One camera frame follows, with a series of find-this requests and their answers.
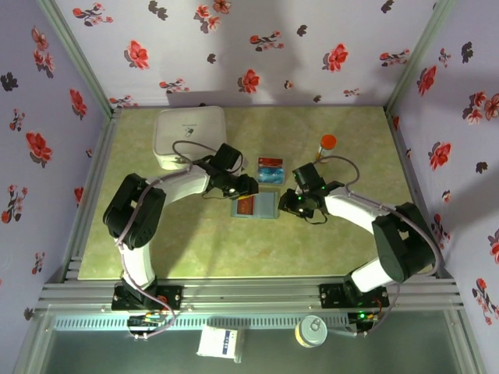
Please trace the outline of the grey-green card holder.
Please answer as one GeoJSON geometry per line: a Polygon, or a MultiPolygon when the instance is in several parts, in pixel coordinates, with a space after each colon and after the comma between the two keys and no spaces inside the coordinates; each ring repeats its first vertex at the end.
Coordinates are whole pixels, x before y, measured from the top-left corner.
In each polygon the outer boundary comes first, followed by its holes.
{"type": "Polygon", "coordinates": [[[231,217],[246,219],[277,219],[278,218],[278,193],[276,191],[259,192],[255,196],[254,215],[242,216],[236,213],[237,200],[232,202],[231,217]]]}

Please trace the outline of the orange capped clear bottle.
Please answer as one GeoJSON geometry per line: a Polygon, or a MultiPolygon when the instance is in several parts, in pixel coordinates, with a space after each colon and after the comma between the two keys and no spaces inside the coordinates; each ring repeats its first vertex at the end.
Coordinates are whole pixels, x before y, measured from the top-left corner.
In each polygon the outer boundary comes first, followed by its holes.
{"type": "Polygon", "coordinates": [[[315,161],[320,163],[327,162],[326,157],[331,156],[336,147],[337,139],[332,134],[325,134],[321,137],[320,145],[315,156],[315,161]]]}

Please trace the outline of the white medicine box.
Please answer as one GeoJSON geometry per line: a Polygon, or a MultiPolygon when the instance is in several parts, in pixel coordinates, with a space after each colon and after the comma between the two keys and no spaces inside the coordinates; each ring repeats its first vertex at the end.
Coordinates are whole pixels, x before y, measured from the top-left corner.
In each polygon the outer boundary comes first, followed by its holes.
{"type": "Polygon", "coordinates": [[[215,153],[227,141],[225,113],[217,106],[161,111],[154,125],[153,154],[168,171],[215,153]]]}

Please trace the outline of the yellow tin can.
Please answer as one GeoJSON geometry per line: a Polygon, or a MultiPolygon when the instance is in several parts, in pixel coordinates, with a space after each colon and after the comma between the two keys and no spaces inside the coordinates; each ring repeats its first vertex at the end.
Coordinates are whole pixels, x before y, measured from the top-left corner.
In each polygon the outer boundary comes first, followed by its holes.
{"type": "Polygon", "coordinates": [[[315,315],[305,316],[295,328],[295,338],[304,348],[316,348],[327,339],[327,325],[315,315]]]}

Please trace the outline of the white paper packet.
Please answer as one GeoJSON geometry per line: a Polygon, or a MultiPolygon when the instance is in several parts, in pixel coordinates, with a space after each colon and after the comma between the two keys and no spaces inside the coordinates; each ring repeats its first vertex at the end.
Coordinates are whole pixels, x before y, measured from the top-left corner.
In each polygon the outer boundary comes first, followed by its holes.
{"type": "Polygon", "coordinates": [[[243,330],[205,326],[201,331],[196,354],[200,357],[226,358],[240,363],[244,339],[243,330]]]}

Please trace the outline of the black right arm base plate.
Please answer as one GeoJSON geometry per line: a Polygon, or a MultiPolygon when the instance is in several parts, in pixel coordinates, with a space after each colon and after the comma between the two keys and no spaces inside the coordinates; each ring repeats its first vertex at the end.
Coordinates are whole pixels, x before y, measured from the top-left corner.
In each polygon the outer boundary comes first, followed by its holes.
{"type": "Polygon", "coordinates": [[[352,284],[320,284],[319,298],[322,309],[387,308],[390,305],[385,287],[362,293],[352,284]]]}

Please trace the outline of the aluminium frame cross rail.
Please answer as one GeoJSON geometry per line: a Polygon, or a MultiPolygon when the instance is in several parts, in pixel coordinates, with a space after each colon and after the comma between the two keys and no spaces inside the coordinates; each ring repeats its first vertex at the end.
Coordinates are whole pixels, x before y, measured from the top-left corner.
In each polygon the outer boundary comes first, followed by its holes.
{"type": "MultiPolygon", "coordinates": [[[[180,312],[185,314],[246,314],[326,312],[320,284],[341,283],[340,277],[236,277],[165,279],[158,285],[183,287],[180,312]]],[[[464,302],[452,279],[416,277],[399,287],[386,287],[390,305],[383,312],[462,310],[464,302]]],[[[343,309],[358,312],[358,308],[343,309]]]]}

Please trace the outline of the aluminium frame side rail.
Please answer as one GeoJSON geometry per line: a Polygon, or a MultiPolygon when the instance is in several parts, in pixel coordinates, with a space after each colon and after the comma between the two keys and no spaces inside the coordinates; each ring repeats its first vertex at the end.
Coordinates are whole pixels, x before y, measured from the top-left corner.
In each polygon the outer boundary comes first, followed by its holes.
{"type": "Polygon", "coordinates": [[[410,195],[412,197],[412,201],[418,206],[423,216],[423,219],[425,220],[426,226],[430,231],[430,237],[433,239],[438,249],[437,254],[438,254],[438,259],[440,260],[440,265],[434,276],[436,278],[441,278],[441,279],[452,279],[452,275],[445,268],[443,248],[441,247],[441,242],[440,242],[441,237],[439,237],[437,231],[435,231],[432,228],[432,224],[434,224],[434,216],[433,214],[429,213],[429,210],[426,207],[422,190],[420,188],[420,183],[416,175],[416,170],[413,165],[413,161],[415,160],[415,154],[412,151],[412,148],[410,146],[407,146],[406,141],[404,140],[403,135],[401,133],[400,127],[396,128],[394,125],[394,118],[396,117],[396,115],[393,115],[388,110],[387,106],[384,106],[383,110],[395,142],[395,147],[399,155],[399,159],[402,165],[402,169],[404,172],[406,183],[409,188],[410,195]]]}
{"type": "Polygon", "coordinates": [[[92,158],[89,175],[83,189],[83,196],[77,208],[75,221],[71,235],[69,236],[65,262],[63,263],[59,283],[78,281],[78,274],[121,114],[122,109],[112,110],[111,117],[104,121],[101,135],[92,158]]]}

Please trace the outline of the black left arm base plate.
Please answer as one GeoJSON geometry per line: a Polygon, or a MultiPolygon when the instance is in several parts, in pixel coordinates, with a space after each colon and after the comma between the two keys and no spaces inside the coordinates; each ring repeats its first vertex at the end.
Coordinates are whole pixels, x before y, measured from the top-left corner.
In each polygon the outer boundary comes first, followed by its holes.
{"type": "Polygon", "coordinates": [[[111,301],[112,311],[162,310],[168,304],[175,311],[180,310],[183,287],[179,285],[152,284],[145,292],[161,301],[156,302],[126,284],[117,283],[111,301]]]}

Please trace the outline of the aluminium frame post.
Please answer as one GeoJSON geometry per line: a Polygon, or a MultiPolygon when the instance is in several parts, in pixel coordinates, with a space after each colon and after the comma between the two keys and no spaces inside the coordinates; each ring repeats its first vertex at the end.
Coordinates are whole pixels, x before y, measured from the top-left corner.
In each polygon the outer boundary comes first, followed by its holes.
{"type": "Polygon", "coordinates": [[[456,2],[457,0],[435,0],[432,15],[420,35],[416,46],[411,52],[407,66],[405,67],[400,80],[396,84],[387,104],[384,106],[384,113],[386,116],[391,115],[393,108],[407,91],[411,80],[418,70],[419,63],[421,63],[425,57],[427,50],[440,32],[456,2]]]}
{"type": "Polygon", "coordinates": [[[71,31],[69,24],[55,0],[36,0],[39,8],[45,15],[48,22],[51,24],[67,54],[77,68],[83,81],[90,89],[94,99],[97,101],[100,109],[107,118],[113,118],[115,110],[111,107],[104,90],[99,83],[90,63],[87,61],[74,33],[71,31]]]}

